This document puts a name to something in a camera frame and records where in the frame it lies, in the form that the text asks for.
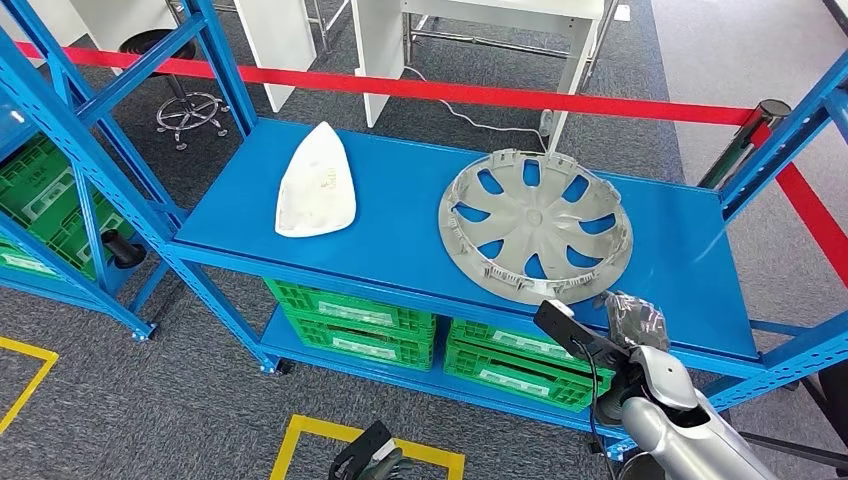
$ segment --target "red rope barrier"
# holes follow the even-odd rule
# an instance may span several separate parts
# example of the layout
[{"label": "red rope barrier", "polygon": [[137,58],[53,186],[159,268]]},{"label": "red rope barrier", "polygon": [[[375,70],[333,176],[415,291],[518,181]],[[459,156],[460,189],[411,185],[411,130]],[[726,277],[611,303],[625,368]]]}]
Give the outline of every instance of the red rope barrier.
[{"label": "red rope barrier", "polygon": [[795,164],[790,163],[777,174],[777,183],[842,283],[848,287],[848,236]]},{"label": "red rope barrier", "polygon": [[[17,44],[27,57],[41,58],[31,43],[17,42]],[[66,47],[64,50],[75,64],[97,67],[127,68],[139,58],[139,55],[129,53],[87,48]],[[168,59],[156,71],[189,77],[215,78],[209,64],[199,60]],[[347,93],[374,93],[422,100],[445,100],[534,110],[549,108],[572,113],[718,125],[742,125],[753,111],[746,108],[568,95],[535,90],[357,77],[338,73],[298,72],[249,66],[240,66],[239,74],[245,82],[249,83],[273,83]],[[768,128],[759,129],[754,132],[751,140],[755,145],[760,145],[770,133]],[[794,165],[790,164],[783,170],[777,176],[777,182],[821,247],[825,257],[848,286],[848,253],[846,253],[848,237],[845,232]]]},{"label": "red rope barrier", "polygon": [[[18,48],[29,58],[41,58],[41,55],[30,43],[18,42]],[[64,50],[72,62],[97,67],[127,68],[139,58],[139,55],[129,53],[106,52],[87,48],[65,47]],[[215,78],[209,64],[200,60],[172,58],[166,60],[156,71],[189,77]],[[571,113],[678,122],[742,125],[752,112],[748,108],[568,95],[537,90],[357,77],[340,73],[297,72],[248,66],[240,66],[239,73],[242,79],[249,83],[273,83],[316,90],[375,93],[422,100],[445,100],[533,110],[549,108]]]}]

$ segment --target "yellow tape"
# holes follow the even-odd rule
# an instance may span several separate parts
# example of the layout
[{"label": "yellow tape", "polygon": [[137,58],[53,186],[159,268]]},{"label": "yellow tape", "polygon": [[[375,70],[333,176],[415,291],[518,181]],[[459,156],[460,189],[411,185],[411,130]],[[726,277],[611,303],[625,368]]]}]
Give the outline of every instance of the yellow tape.
[{"label": "yellow tape", "polygon": [[[274,468],[271,470],[271,480],[284,480],[286,478],[286,472],[301,432],[350,443],[361,435],[363,430],[303,415],[292,415],[286,429],[286,435],[283,437],[283,443],[280,446],[277,461],[274,462]],[[448,470],[447,480],[462,480],[465,470],[465,455],[397,438],[394,440],[395,444],[403,449],[405,457],[445,467]]]},{"label": "yellow tape", "polygon": [[27,400],[29,400],[29,397],[35,391],[36,387],[38,387],[38,384],[44,380],[47,372],[50,371],[50,368],[53,367],[53,364],[56,363],[56,360],[58,360],[59,355],[55,352],[51,352],[50,350],[27,345],[26,343],[21,343],[6,337],[0,337],[0,348],[6,348],[14,352],[44,360],[41,368],[38,369],[38,373],[36,373],[35,376],[32,377],[32,380],[29,381],[26,388],[24,388],[24,391],[18,399],[15,400],[15,403],[12,404],[12,408],[6,412],[6,415],[4,415],[2,419],[0,419],[0,434],[2,434],[3,431],[6,430],[6,427],[12,423],[12,420],[18,416],[18,412],[21,411],[21,408],[23,408],[24,404]]}]

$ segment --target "black cable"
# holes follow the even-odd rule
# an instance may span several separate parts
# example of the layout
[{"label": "black cable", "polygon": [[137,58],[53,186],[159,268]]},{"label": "black cable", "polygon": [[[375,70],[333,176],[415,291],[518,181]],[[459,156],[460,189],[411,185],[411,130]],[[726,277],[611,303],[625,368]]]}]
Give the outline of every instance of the black cable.
[{"label": "black cable", "polygon": [[597,427],[595,427],[595,409],[598,408],[598,370],[595,368],[595,359],[589,354],[589,349],[586,348],[586,345],[583,345],[573,338],[571,341],[580,347],[580,350],[583,351],[583,355],[586,357],[586,360],[589,361],[589,368],[592,371],[592,404],[589,405],[589,428],[592,429],[592,435],[601,447],[602,455],[604,456],[604,460],[606,460],[607,471],[610,474],[610,478],[612,480],[617,480],[618,477],[615,475],[615,470],[612,467],[612,461],[609,459],[607,452],[604,450],[604,442],[601,440],[601,436],[598,435]]}]

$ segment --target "green plastic basket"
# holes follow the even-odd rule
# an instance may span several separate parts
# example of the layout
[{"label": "green plastic basket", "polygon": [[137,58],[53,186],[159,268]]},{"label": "green plastic basket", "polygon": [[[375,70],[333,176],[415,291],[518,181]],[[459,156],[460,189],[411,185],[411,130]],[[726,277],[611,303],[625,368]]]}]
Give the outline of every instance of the green plastic basket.
[{"label": "green plastic basket", "polygon": [[394,328],[408,338],[432,338],[436,316],[408,308],[394,307],[363,298],[325,292],[317,288],[265,278],[265,284],[287,312],[319,314],[344,319],[351,326]]},{"label": "green plastic basket", "polygon": [[340,327],[315,314],[288,314],[289,322],[307,346],[416,370],[433,365],[433,339],[409,340]]},{"label": "green plastic basket", "polygon": [[47,265],[22,252],[6,241],[0,241],[0,267],[55,278],[56,274]]},{"label": "green plastic basket", "polygon": [[44,136],[36,136],[0,168],[0,209],[39,238],[79,207],[68,160]]},{"label": "green plastic basket", "polygon": [[514,355],[521,355],[543,362],[575,368],[589,372],[589,364],[578,360],[549,337],[527,335],[511,330],[504,330],[484,323],[454,319],[451,321],[451,335],[457,340],[473,343],[481,347],[501,350]]},{"label": "green plastic basket", "polygon": [[[121,217],[115,207],[100,194],[94,192],[92,205],[100,224],[100,232],[116,229],[122,237],[129,239],[135,234],[135,229]],[[94,262],[91,261],[91,245],[85,231],[82,210],[77,207],[54,228],[54,234],[45,242],[54,252],[80,270],[89,278],[94,278]],[[106,259],[112,257],[109,251],[104,251]]]},{"label": "green plastic basket", "polygon": [[[445,373],[579,412],[592,403],[592,375],[492,350],[448,336]],[[598,372],[598,395],[610,388],[612,372]]]}]

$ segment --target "wheel cover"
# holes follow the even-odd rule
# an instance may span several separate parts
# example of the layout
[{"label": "wheel cover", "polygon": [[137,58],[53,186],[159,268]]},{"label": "wheel cover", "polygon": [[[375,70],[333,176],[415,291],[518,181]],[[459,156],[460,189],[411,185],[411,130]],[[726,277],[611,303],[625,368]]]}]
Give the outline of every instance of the wheel cover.
[{"label": "wheel cover", "polygon": [[606,290],[633,245],[621,196],[609,182],[567,155],[511,149],[456,176],[439,205],[439,232],[472,281],[531,305],[575,303]]}]

